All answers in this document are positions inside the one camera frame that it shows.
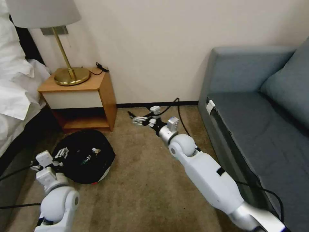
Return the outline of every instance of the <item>sofa seat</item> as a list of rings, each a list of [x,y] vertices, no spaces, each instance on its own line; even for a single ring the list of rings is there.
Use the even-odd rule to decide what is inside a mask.
[[[309,228],[309,132],[259,92],[212,93],[208,98],[261,185],[283,201],[291,231]],[[280,215],[277,199],[267,196]]]

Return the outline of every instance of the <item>lamp stand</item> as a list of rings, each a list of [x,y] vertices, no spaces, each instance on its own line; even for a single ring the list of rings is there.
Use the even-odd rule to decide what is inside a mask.
[[[65,54],[65,51],[59,39],[59,36],[54,27],[52,27],[52,31],[54,32],[56,41],[63,55],[65,63],[67,64],[67,67],[68,67],[67,69],[61,69],[59,72],[55,74],[55,82],[58,85],[68,86],[68,85],[77,85],[77,84],[83,83],[86,80],[88,80],[90,77],[89,70],[86,68],[72,68],[71,67],[69,60],[67,58],[67,55]]]

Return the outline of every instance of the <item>table lamp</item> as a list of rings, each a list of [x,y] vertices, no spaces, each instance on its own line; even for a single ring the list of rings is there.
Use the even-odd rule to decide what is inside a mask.
[[[58,85],[76,85],[85,82],[90,72],[85,68],[72,68],[54,27],[75,23],[81,19],[74,0],[6,0],[12,20],[17,27],[51,27],[67,69],[55,74]]]

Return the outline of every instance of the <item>brass lamp base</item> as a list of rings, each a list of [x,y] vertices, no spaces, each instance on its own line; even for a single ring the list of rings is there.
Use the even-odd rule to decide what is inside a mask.
[[[70,73],[67,68],[60,69],[56,74],[55,74],[55,82],[58,85],[77,85],[85,82],[86,80],[89,79],[90,77],[90,72],[86,68],[72,68],[75,77],[76,78],[71,78]]]

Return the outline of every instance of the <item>sofa cushion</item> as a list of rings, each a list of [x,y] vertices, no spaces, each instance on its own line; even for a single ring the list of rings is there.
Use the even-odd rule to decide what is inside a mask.
[[[262,186],[282,199],[287,226],[293,232],[306,231],[308,131],[261,93],[214,93],[208,97]],[[267,196],[280,215],[276,198]]]
[[[261,86],[268,95],[309,128],[309,38],[286,65]]]

